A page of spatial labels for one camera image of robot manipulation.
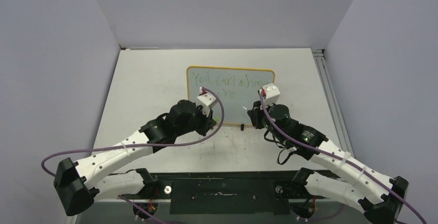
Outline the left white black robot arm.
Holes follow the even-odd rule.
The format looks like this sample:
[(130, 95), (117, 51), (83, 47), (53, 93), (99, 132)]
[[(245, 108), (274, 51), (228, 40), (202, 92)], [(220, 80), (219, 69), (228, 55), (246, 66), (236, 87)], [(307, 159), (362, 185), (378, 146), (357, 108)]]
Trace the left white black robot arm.
[(94, 154), (73, 161), (67, 157), (58, 163), (54, 174), (54, 188), (67, 216), (80, 214), (95, 201), (138, 195), (149, 198), (154, 182), (147, 169), (116, 170), (167, 147), (177, 147), (176, 139), (195, 132), (202, 136), (198, 142), (213, 136), (208, 131), (215, 125), (213, 106), (220, 101), (209, 93), (190, 100), (180, 100), (169, 112), (157, 116), (132, 135), (111, 147), (98, 148)]

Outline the yellow framed whiteboard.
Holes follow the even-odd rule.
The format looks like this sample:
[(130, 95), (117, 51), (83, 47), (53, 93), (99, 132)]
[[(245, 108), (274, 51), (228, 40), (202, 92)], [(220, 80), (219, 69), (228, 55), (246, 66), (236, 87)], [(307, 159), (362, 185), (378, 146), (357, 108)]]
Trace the yellow framed whiteboard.
[(223, 103), (225, 125), (251, 125), (247, 111), (259, 100), (257, 91), (264, 85), (275, 82), (275, 73), (270, 69), (246, 69), (225, 67), (189, 66), (186, 70), (187, 96), (195, 101), (199, 87), (215, 92)]

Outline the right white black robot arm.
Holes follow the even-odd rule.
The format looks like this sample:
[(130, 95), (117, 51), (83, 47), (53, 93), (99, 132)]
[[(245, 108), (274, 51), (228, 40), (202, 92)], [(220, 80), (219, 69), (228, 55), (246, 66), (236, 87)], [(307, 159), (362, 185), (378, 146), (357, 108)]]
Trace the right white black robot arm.
[(358, 210), (370, 223), (397, 223), (402, 207), (407, 205), (406, 179), (387, 176), (359, 162), (317, 129), (292, 119), (285, 105), (256, 101), (247, 114), (254, 128), (265, 129), (272, 135), (271, 141), (289, 150), (290, 155), (339, 177), (336, 180), (302, 168), (292, 183), (296, 196), (335, 200)]

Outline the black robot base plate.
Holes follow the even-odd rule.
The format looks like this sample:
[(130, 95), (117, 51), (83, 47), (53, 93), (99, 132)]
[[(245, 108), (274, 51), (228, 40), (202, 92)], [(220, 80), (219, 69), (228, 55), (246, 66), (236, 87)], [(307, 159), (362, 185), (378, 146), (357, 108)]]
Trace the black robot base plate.
[(170, 201), (171, 214), (287, 215), (288, 200), (313, 199), (295, 185), (296, 171), (152, 173), (131, 200)]

